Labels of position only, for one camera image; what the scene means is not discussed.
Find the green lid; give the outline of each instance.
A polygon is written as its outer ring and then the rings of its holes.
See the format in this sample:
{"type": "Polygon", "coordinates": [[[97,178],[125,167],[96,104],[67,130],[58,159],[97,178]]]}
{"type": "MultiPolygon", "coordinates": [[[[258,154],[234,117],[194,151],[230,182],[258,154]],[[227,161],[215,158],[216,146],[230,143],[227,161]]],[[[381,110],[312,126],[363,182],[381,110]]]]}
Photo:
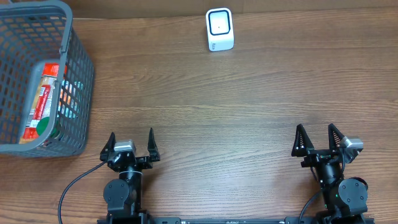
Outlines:
{"type": "MultiPolygon", "coordinates": [[[[50,118],[49,118],[49,117],[46,117],[46,118],[42,118],[42,119],[37,123],[36,131],[37,131],[37,134],[38,134],[39,136],[41,136],[41,135],[43,134],[43,132],[45,131],[47,125],[49,124],[49,121],[50,121],[50,118]]],[[[56,128],[53,128],[53,130],[51,131],[50,137],[51,137],[51,138],[54,138],[54,137],[56,137],[58,134],[59,134],[59,131],[57,131],[56,128]]]]}

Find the food item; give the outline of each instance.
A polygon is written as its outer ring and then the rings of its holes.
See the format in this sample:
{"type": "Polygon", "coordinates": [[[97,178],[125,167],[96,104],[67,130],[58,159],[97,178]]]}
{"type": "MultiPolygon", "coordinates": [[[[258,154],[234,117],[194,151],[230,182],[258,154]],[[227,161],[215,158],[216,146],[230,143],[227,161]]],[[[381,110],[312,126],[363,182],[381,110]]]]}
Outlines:
{"type": "Polygon", "coordinates": [[[44,65],[42,79],[30,109],[29,117],[26,122],[25,132],[19,140],[19,144],[31,142],[39,137],[37,125],[42,118],[50,116],[52,93],[54,91],[54,81],[58,76],[59,64],[46,63],[44,65]]]}

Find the wood grain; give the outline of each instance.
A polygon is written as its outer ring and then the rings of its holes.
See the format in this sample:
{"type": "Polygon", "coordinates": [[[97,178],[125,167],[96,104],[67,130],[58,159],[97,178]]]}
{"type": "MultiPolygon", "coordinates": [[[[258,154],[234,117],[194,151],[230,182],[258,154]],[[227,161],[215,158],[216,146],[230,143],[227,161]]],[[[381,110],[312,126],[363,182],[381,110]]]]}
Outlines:
{"type": "MultiPolygon", "coordinates": [[[[202,16],[75,21],[96,68],[86,151],[0,156],[0,223],[56,223],[59,196],[100,162],[110,132],[143,155],[150,127],[162,154],[144,172],[153,215],[298,215],[318,190],[290,156],[299,123],[317,148],[329,123],[364,141],[346,176],[369,183],[366,216],[397,222],[397,20],[398,8],[235,15],[234,49],[215,53],[202,16]]],[[[104,167],[73,186],[64,223],[103,218],[103,187],[116,177],[104,167]]]]}
{"type": "Polygon", "coordinates": [[[140,18],[204,16],[209,9],[227,7],[233,14],[253,12],[397,7],[394,0],[64,0],[78,18],[140,18]]]}

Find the wooden tabletop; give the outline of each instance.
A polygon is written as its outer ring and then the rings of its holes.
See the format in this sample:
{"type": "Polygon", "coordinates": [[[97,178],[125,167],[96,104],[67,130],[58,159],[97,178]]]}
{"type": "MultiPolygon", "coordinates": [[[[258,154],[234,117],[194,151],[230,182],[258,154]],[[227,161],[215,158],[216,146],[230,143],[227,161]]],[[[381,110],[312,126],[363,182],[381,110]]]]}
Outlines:
{"type": "MultiPolygon", "coordinates": [[[[144,208],[181,218],[297,216],[319,190],[290,156],[302,123],[364,141],[346,177],[369,184],[369,211],[398,222],[398,8],[234,15],[233,50],[210,53],[205,18],[75,21],[96,69],[90,131],[78,157],[0,156],[0,223],[57,223],[75,177],[100,163],[112,131],[162,160],[144,171],[144,208]]],[[[106,215],[107,167],[81,179],[64,223],[106,215]]],[[[323,209],[318,199],[308,215],[323,209]]]]}

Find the gray plastic basket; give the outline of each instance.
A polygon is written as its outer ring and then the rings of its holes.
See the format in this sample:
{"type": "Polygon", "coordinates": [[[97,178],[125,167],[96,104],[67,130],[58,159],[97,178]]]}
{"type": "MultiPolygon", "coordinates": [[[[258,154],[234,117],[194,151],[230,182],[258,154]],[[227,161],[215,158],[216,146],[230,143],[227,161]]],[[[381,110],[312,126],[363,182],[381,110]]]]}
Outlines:
{"type": "Polygon", "coordinates": [[[0,153],[45,157],[83,152],[95,73],[72,20],[71,9],[61,1],[0,6],[0,153]],[[37,139],[19,144],[46,62],[60,65],[49,124],[37,139]],[[60,134],[52,138],[54,128],[60,134]]]}

